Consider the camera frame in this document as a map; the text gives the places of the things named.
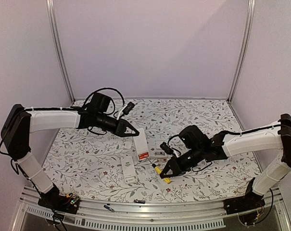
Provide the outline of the yellow handled screwdriver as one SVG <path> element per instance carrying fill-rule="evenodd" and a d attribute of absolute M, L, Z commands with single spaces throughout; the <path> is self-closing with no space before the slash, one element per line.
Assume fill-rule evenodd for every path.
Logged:
<path fill-rule="evenodd" d="M 156 164 L 152 164 L 152 167 L 155 170 L 155 172 L 160 176 L 160 174 L 162 173 L 162 170 Z M 162 178 L 162 180 L 164 180 L 167 184 L 171 183 L 170 178 Z"/>

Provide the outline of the blue battery on rail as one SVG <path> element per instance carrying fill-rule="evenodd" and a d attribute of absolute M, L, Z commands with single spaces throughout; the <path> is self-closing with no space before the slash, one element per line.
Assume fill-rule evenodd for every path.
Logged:
<path fill-rule="evenodd" d="M 109 210 L 111 212 L 114 212 L 114 210 L 111 207 L 109 207 L 108 205 L 104 205 L 104 208 L 106 208 L 107 210 Z"/>

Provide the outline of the dark battery on rail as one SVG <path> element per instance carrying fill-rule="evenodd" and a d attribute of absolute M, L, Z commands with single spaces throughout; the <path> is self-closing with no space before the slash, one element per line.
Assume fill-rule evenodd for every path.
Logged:
<path fill-rule="evenodd" d="M 138 199 L 135 199 L 135 200 L 134 200 L 134 203 L 145 204 L 146 202 L 145 202 L 144 200 L 138 200 Z"/>

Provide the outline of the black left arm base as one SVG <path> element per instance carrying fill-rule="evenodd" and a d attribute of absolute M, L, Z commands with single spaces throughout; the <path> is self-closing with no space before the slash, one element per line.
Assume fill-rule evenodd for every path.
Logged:
<path fill-rule="evenodd" d="M 76 214 L 80 204 L 80 197 L 76 194 L 60 194 L 58 191 L 41 193 L 38 205 L 50 210 Z"/>

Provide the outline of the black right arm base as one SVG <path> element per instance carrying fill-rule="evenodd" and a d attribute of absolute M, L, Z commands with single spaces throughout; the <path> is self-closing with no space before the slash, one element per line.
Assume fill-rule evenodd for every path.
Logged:
<path fill-rule="evenodd" d="M 228 215 L 261 208 L 264 205 L 264 197 L 253 192 L 244 196 L 234 197 L 223 201 L 223 208 Z"/>

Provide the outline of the gold black loose battery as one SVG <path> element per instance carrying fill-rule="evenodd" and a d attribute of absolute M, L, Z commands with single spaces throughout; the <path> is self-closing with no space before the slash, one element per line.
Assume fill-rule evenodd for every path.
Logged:
<path fill-rule="evenodd" d="M 157 162 L 167 162 L 167 159 L 161 159 L 161 158 L 158 158 L 156 159 Z"/>

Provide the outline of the aluminium frame post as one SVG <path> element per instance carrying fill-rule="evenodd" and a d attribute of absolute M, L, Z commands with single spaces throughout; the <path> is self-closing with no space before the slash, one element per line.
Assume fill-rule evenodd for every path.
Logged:
<path fill-rule="evenodd" d="M 56 56 L 58 59 L 58 64 L 59 68 L 62 74 L 63 82 L 66 88 L 66 92 L 68 94 L 69 100 L 71 103 L 75 102 L 75 97 L 73 93 L 73 88 L 69 79 L 69 75 L 67 72 L 66 64 L 65 64 L 65 59 L 62 51 L 62 46 L 60 42 L 60 37 L 59 37 L 59 31 L 57 27 L 57 21 L 56 21 L 56 14 L 55 14 L 55 8 L 54 8 L 54 1 L 53 0 L 46 0 L 46 6 L 47 6 L 47 12 L 48 12 L 48 17 L 49 17 L 49 22 L 50 22 L 50 27 L 51 27 L 51 35 L 55 47 L 55 52 Z"/>
<path fill-rule="evenodd" d="M 240 80 L 243 64 L 245 61 L 245 56 L 247 53 L 251 30 L 253 26 L 253 18 L 254 18 L 254 10 L 255 10 L 255 0 L 249 0 L 248 1 L 248 7 L 247 7 L 247 14 L 246 14 L 246 20 L 245 20 L 245 26 L 244 26 L 244 32 L 243 32 L 243 38 L 240 46 L 240 53 L 238 57 L 238 61 L 235 68 L 234 77 L 232 80 L 231 88 L 228 94 L 228 102 L 232 104 L 235 93 L 237 90 L 237 86 Z"/>

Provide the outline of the left aluminium frame post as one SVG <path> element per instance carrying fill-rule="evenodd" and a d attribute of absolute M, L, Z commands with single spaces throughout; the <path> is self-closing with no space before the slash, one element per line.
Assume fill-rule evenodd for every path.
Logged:
<path fill-rule="evenodd" d="M 69 79 L 69 75 L 67 72 L 66 64 L 65 64 L 65 59 L 62 51 L 62 46 L 60 42 L 60 37 L 59 37 L 59 31 L 57 27 L 57 21 L 56 21 L 56 14 L 55 14 L 55 8 L 54 8 L 54 1 L 53 0 L 46 0 L 46 6 L 47 6 L 47 12 L 48 12 L 48 17 L 49 17 L 49 22 L 50 22 L 50 27 L 51 27 L 51 35 L 55 47 L 55 52 L 56 56 L 58 59 L 58 64 L 59 68 L 62 74 L 63 82 L 66 88 L 66 92 L 68 94 L 69 100 L 71 103 L 75 102 L 75 97 L 73 93 L 73 88 Z"/>

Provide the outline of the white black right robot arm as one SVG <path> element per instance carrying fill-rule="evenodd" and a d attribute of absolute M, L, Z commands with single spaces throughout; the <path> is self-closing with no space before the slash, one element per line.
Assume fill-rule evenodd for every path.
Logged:
<path fill-rule="evenodd" d="M 269 189 L 291 173 L 291 116 L 282 114 L 280 119 L 259 128 L 241 132 L 223 130 L 209 138 L 196 125 L 184 128 L 177 137 L 187 152 L 167 161 L 160 178 L 184 175 L 201 161 L 227 160 L 238 155 L 263 150 L 276 150 L 277 156 L 248 184 L 240 206 L 250 210 Z"/>

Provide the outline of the white remote control with batteries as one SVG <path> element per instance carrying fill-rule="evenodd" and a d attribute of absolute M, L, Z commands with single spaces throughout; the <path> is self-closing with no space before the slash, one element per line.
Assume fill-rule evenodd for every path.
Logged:
<path fill-rule="evenodd" d="M 165 152 L 151 152 L 150 159 L 167 159 L 167 154 Z"/>

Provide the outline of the floral patterned table mat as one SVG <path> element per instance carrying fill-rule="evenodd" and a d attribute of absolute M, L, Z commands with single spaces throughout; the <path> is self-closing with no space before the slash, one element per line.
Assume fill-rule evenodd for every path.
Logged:
<path fill-rule="evenodd" d="M 196 125 L 208 137 L 222 130 L 238 132 L 240 126 L 229 105 L 222 100 L 135 99 L 126 117 L 143 128 L 148 147 L 166 141 L 182 153 L 184 144 L 176 137 L 183 128 Z M 123 142 L 132 147 L 124 149 Z M 235 197 L 245 193 L 248 181 L 260 173 L 253 153 L 240 154 L 211 165 L 199 163 L 191 172 L 160 179 L 151 161 L 134 160 L 138 181 L 126 184 L 121 159 L 136 158 L 133 139 L 113 134 L 89 133 L 85 129 L 59 130 L 44 161 L 43 169 L 63 193 L 113 202 L 182 203 Z"/>

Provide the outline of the white air conditioner remote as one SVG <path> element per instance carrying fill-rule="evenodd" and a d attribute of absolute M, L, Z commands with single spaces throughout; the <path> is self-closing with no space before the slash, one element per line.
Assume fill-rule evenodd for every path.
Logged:
<path fill-rule="evenodd" d="M 121 166 L 125 183 L 136 183 L 138 181 L 138 178 L 136 175 L 133 158 L 131 156 L 125 156 L 123 159 L 121 159 Z"/>

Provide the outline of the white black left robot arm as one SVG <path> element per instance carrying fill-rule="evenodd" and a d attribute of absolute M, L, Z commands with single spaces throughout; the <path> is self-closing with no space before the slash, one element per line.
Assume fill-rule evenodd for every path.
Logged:
<path fill-rule="evenodd" d="M 36 187 L 44 201 L 53 209 L 63 205 L 57 186 L 42 168 L 50 138 L 38 141 L 43 135 L 54 135 L 62 128 L 85 129 L 94 134 L 94 128 L 117 137 L 136 137 L 137 129 L 124 119 L 135 107 L 122 100 L 117 110 L 114 99 L 102 93 L 104 88 L 92 92 L 81 106 L 24 107 L 12 106 L 0 132 L 0 154 L 9 156 Z"/>

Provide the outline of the right aluminium frame post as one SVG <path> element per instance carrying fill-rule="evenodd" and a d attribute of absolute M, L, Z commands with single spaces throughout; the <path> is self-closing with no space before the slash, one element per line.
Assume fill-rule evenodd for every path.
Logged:
<path fill-rule="evenodd" d="M 255 10 L 255 0 L 249 0 L 248 1 L 248 7 L 247 7 L 247 14 L 246 14 L 246 20 L 245 20 L 245 26 L 244 26 L 244 32 L 243 32 L 243 38 L 240 46 L 240 53 L 238 57 L 238 61 L 235 68 L 234 77 L 232 80 L 231 88 L 228 94 L 228 102 L 232 104 L 235 93 L 237 90 L 237 86 L 240 80 L 243 64 L 245 61 L 245 56 L 247 53 L 251 30 L 253 26 L 253 18 L 254 18 L 254 10 Z"/>

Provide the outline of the small white battery cover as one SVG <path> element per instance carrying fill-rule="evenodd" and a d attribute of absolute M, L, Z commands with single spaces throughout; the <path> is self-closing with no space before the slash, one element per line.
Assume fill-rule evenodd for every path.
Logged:
<path fill-rule="evenodd" d="M 160 147 L 160 145 L 163 143 L 164 141 L 157 141 L 156 142 L 156 148 L 157 149 L 160 149 L 161 147 Z"/>

